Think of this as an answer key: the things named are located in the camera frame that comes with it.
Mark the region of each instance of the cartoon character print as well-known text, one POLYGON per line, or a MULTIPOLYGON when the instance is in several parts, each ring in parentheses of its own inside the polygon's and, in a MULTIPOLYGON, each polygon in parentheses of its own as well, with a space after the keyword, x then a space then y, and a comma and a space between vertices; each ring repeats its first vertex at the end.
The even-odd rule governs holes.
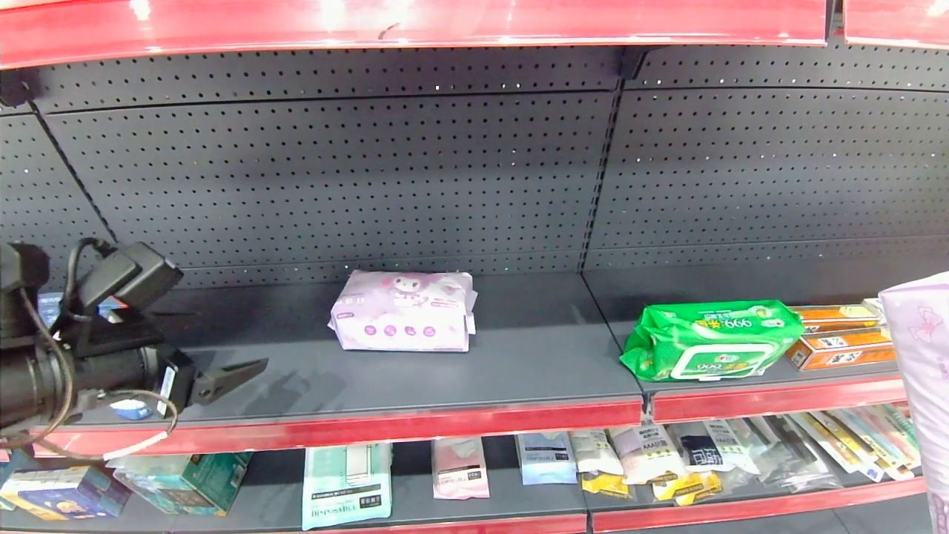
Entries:
POLYGON ((429 283, 430 280, 424 276, 396 275, 385 280, 382 285, 391 288, 392 299, 397 307, 420 308, 428 302, 425 289, 428 288, 429 283))
POLYGON ((943 323, 942 317, 936 315, 936 312, 933 312, 932 308, 926 308, 920 306, 920 317, 922 318, 922 326, 910 327, 909 331, 913 334, 913 337, 916 337, 919 341, 924 343, 932 343, 933 341, 933 332, 936 331, 936 327, 943 323))

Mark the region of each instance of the packaged item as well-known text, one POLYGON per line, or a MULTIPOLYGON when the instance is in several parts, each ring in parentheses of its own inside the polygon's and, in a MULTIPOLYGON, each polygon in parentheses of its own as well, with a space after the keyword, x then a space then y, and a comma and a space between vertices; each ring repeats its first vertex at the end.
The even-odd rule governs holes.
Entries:
POLYGON ((883 479, 882 469, 877 468, 875 463, 868 464, 862 461, 853 450, 837 439, 813 415, 792 413, 790 418, 847 473, 861 472, 873 482, 880 482, 883 479))
POLYGON ((569 436, 579 472, 623 476, 623 464, 606 440, 606 432, 601 429, 572 430, 569 436))
POLYGON ((392 445, 307 448, 303 529, 389 517, 392 445))
MULTIPOLYGON (((8 452, 8 461, 0 462, 0 487, 3 487, 3 484, 7 481, 11 474, 14 471, 26 471, 39 469, 39 464, 36 463, 28 454, 23 452, 19 448, 15 448, 8 452)), ((14 510, 16 505, 0 495, 0 509, 3 510, 14 510)))
POLYGON ((702 421, 705 431, 721 454, 726 467, 741 469, 748 474, 759 475, 761 470, 754 464, 750 452, 738 442, 727 421, 702 421))
POLYGON ((785 457, 761 480, 762 484, 783 487, 791 493, 842 487, 814 446, 805 439, 803 431, 788 416, 768 415, 750 419, 762 435, 774 439, 770 447, 774 449, 775 457, 785 457))
POLYGON ((566 432, 517 434, 516 439, 524 486, 577 483, 577 463, 566 432))
POLYGON ((353 271, 329 328, 348 351, 465 353, 476 298, 468 273, 353 271))
POLYGON ((804 332, 777 300, 647 306, 620 357, 643 380, 763 373, 804 332))
POLYGON ((675 480, 685 475, 685 464, 662 425, 616 427, 609 438, 620 456, 623 483, 635 486, 675 480))
POLYGON ((724 487, 713 472, 689 473, 682 478, 654 483, 653 496, 657 501, 674 499, 679 506, 694 505, 722 494, 724 487))
POLYGON ((227 515, 247 472, 248 453, 123 456, 113 475, 166 514, 227 515))
POLYGON ((491 497, 484 446, 479 437, 433 441, 432 475, 436 499, 491 497))
POLYGON ((129 490, 95 467, 14 472, 0 495, 44 521, 119 517, 129 490))
POLYGON ((636 494, 631 492, 629 486, 623 483, 622 476, 609 473, 581 473, 580 488, 590 493, 603 493, 621 499, 636 498, 636 494))
POLYGON ((877 457, 877 466, 881 467, 893 480, 908 480, 915 475, 906 467, 902 455, 890 447, 882 436, 851 410, 828 410, 828 413, 840 421, 877 457))
POLYGON ((788 351, 801 371, 893 361, 896 351, 885 328, 804 334, 788 351))
POLYGON ((877 314, 863 304, 791 306, 791 310, 801 316, 801 322, 804 323, 804 328, 807 329, 808 334, 880 325, 880 318, 877 314))
POLYGON ((690 472, 730 471, 735 466, 725 464, 721 451, 703 423, 669 425, 669 433, 677 436, 685 456, 686 470, 690 472))
POLYGON ((933 525, 945 529, 949 524, 949 271, 882 291, 880 299, 913 410, 933 525))

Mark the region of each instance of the gray shelf surface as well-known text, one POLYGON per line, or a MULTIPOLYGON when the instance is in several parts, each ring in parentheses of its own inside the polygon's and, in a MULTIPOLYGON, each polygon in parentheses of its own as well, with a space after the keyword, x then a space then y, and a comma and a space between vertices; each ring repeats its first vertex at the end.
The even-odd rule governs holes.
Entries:
MULTIPOLYGON (((845 258, 781 260, 738 265, 657 266, 587 271, 584 279, 622 349, 648 304, 777 298, 787 304, 860 302, 882 289, 944 270, 949 260, 845 258)), ((762 376, 720 382, 646 382, 647 397, 681 390, 740 390, 761 385, 852 381, 896 376, 895 363, 798 371, 785 358, 762 376)))
POLYGON ((724 523, 625 530, 619 534, 932 534, 925 495, 868 505, 724 523))
MULTIPOLYGON (((333 528, 484 522, 529 516, 586 514, 586 503, 579 486, 521 484, 512 436, 485 437, 483 440, 489 470, 490 499, 436 500, 432 496, 430 443, 396 443, 393 445, 392 515, 385 519, 333 528)), ((256 453, 237 499, 226 517, 166 515, 136 498, 126 506, 117 520, 60 524, 43 522, 17 510, 4 512, 2 526, 10 530, 71 532, 299 531, 303 508, 304 458, 302 449, 256 453)))
MULTIPOLYGON (((579 275, 477 277, 474 286, 468 353, 343 351, 326 326, 338 283, 180 290, 152 309, 199 367, 270 359, 248 384, 184 411, 185 425, 642 400, 579 275)), ((118 421, 96 410, 81 424, 118 421)))

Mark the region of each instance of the blue product box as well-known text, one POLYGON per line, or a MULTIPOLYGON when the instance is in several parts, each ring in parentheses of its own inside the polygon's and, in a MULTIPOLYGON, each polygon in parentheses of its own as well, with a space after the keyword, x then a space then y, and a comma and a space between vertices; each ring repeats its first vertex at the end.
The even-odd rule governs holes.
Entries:
POLYGON ((17 471, 3 497, 46 521, 119 517, 131 492, 95 467, 17 471))

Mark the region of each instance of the purple package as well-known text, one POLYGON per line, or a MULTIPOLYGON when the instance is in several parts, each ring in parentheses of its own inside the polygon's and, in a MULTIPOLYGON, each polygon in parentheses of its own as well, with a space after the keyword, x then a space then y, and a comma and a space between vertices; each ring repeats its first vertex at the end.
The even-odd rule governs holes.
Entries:
POLYGON ((949 532, 949 272, 880 293, 926 474, 933 529, 949 532))
POLYGON ((347 351, 468 351, 477 293, 468 273, 353 271, 329 328, 347 351))

